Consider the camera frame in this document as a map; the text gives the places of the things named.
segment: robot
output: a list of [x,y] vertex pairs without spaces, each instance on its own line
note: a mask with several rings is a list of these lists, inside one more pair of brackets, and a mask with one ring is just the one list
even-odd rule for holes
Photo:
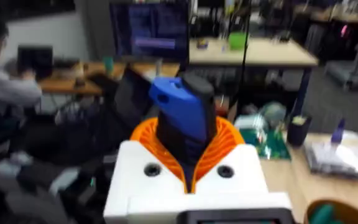
[[288,195],[269,192],[256,148],[215,115],[206,80],[156,78],[149,95],[160,114],[119,148],[106,224],[294,223]]

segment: cup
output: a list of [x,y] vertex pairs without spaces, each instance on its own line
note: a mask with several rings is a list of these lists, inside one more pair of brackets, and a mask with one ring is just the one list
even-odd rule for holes
[[103,63],[104,63],[104,68],[106,69],[106,74],[110,75],[114,70],[114,61],[112,57],[104,57]]
[[294,147],[302,146],[308,135],[310,124],[311,116],[305,114],[292,116],[288,125],[287,142]]

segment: desk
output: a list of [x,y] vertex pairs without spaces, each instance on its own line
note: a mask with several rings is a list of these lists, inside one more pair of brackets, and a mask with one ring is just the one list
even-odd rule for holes
[[[330,135],[309,134],[306,141],[329,141]],[[358,139],[344,138],[343,144],[358,144]],[[271,192],[288,192],[293,216],[303,223],[307,206],[321,198],[333,198],[358,208],[358,181],[311,174],[302,150],[288,148],[291,161],[261,160],[266,183]]]
[[[209,39],[207,49],[197,49],[196,41],[190,41],[190,63],[196,65],[242,65],[244,51],[230,51],[224,40]],[[311,68],[318,60],[294,41],[274,42],[265,38],[250,38],[246,55],[247,67],[276,68],[282,70],[303,70],[302,81],[295,104],[295,113],[302,110],[309,85]]]
[[[78,73],[83,73],[82,77],[85,78],[98,72],[106,73],[103,63],[91,62],[91,63],[87,63],[87,65],[88,65],[88,69],[84,70],[83,72],[82,72],[82,68],[84,67],[83,63],[76,65],[73,69],[77,70]],[[109,77],[112,80],[120,80],[126,66],[127,65],[125,63],[115,63],[114,70]],[[165,63],[162,65],[161,73],[168,77],[175,77],[179,71],[179,66],[180,66],[179,64],[175,64],[175,63]],[[149,64],[149,63],[135,63],[131,65],[131,67],[140,74],[144,74],[151,70],[156,69],[155,64]],[[74,78],[67,78],[67,79],[60,78],[58,76],[57,71],[54,71],[50,77],[39,82],[39,85],[41,86],[41,89],[44,93],[82,94],[82,95],[102,94],[102,90],[98,86],[87,80],[85,80],[84,87],[74,88],[74,84],[75,84]]]

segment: purple object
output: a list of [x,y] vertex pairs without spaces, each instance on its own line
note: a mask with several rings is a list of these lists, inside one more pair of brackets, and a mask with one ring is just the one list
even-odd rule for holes
[[338,127],[335,129],[333,136],[331,137],[331,143],[340,144],[342,142],[343,130],[345,128],[345,119],[339,122]]

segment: computer monitor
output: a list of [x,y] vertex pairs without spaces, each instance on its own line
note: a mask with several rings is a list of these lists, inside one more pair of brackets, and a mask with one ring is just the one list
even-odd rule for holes
[[120,119],[130,128],[135,128],[151,109],[153,101],[149,97],[151,83],[141,74],[127,67],[116,95],[114,107]]
[[17,72],[33,70],[36,79],[41,80],[52,74],[52,46],[20,45],[17,48]]
[[188,2],[111,3],[119,57],[188,60]]

